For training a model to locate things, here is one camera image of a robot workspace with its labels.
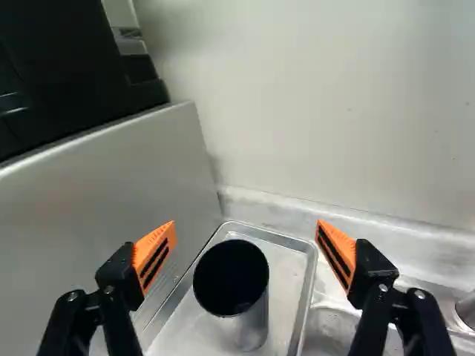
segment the black appliance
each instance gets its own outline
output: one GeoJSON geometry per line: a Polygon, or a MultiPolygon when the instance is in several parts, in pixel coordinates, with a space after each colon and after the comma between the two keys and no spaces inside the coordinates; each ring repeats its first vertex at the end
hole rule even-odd
{"type": "Polygon", "coordinates": [[[100,0],[0,1],[0,161],[167,103],[140,37],[100,0]]]}

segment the metal edge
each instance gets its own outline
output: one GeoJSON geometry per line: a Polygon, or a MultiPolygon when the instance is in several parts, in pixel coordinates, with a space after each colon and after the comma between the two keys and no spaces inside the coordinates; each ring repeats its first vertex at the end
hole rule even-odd
{"type": "Polygon", "coordinates": [[[270,231],[265,228],[259,228],[253,225],[245,224],[237,221],[226,221],[221,224],[216,232],[211,236],[203,250],[198,254],[196,259],[190,265],[189,269],[183,275],[181,280],[177,283],[175,288],[171,291],[168,298],[162,304],[162,306],[157,310],[157,313],[152,317],[151,321],[144,328],[142,332],[142,347],[148,349],[153,343],[155,337],[158,333],[161,332],[162,328],[165,326],[166,322],[173,314],[174,310],[178,307],[181,300],[185,297],[186,292],[191,288],[191,282],[193,278],[193,272],[196,268],[196,265],[200,258],[214,245],[223,241],[227,234],[230,232],[236,232],[239,234],[244,234],[246,236],[254,237],[253,235],[246,234],[249,231],[255,232],[256,230],[261,231],[263,234],[271,234],[274,237],[277,237],[279,240],[292,240],[294,243],[297,243],[299,246],[302,246],[302,249],[290,248],[294,251],[299,251],[305,253],[308,257],[307,267],[305,269],[305,276],[303,281],[300,300],[298,302],[298,310],[295,316],[294,325],[299,323],[298,328],[292,328],[292,335],[290,336],[289,349],[287,351],[288,356],[299,356],[303,347],[304,341],[304,330],[307,323],[307,315],[312,301],[312,291],[313,285],[315,282],[316,268],[318,262],[318,246],[312,240],[304,240],[297,237],[292,237],[286,234],[281,234],[276,231],[270,231]]]}

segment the white wall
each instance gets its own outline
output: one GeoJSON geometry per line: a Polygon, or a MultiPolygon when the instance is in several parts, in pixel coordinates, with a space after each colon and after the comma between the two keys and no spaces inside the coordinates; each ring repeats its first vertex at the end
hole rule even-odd
{"type": "Polygon", "coordinates": [[[475,229],[475,1],[135,6],[219,183],[475,229]]]}

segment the metal sink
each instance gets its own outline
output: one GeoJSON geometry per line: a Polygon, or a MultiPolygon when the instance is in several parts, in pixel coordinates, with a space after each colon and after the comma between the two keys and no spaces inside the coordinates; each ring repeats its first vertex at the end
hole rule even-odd
{"type": "MultiPolygon", "coordinates": [[[[436,297],[457,354],[475,355],[475,333],[461,323],[453,309],[460,292],[404,277],[400,277],[396,284],[396,288],[401,290],[408,286],[425,289],[436,297]]],[[[346,356],[360,316],[361,312],[356,311],[346,300],[330,267],[319,262],[301,355],[346,356]]],[[[394,325],[389,326],[384,355],[403,355],[401,338],[394,325]]]]}

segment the stainless steel panel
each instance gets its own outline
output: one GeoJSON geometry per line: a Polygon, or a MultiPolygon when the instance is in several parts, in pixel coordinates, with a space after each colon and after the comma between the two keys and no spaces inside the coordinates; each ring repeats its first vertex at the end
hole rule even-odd
{"type": "MultiPolygon", "coordinates": [[[[269,336],[252,354],[297,355],[313,290],[318,259],[316,244],[227,222],[204,251],[228,239],[254,243],[269,263],[269,336]]],[[[220,327],[213,322],[213,316],[196,301],[191,288],[195,265],[196,262],[145,330],[145,339],[154,339],[148,356],[241,355],[242,351],[229,347],[227,340],[220,336],[220,327]]]]}
{"type": "Polygon", "coordinates": [[[139,333],[221,223],[192,103],[138,114],[1,168],[2,353],[34,355],[56,298],[93,291],[94,272],[123,242],[169,220],[177,247],[134,314],[139,333]]]}

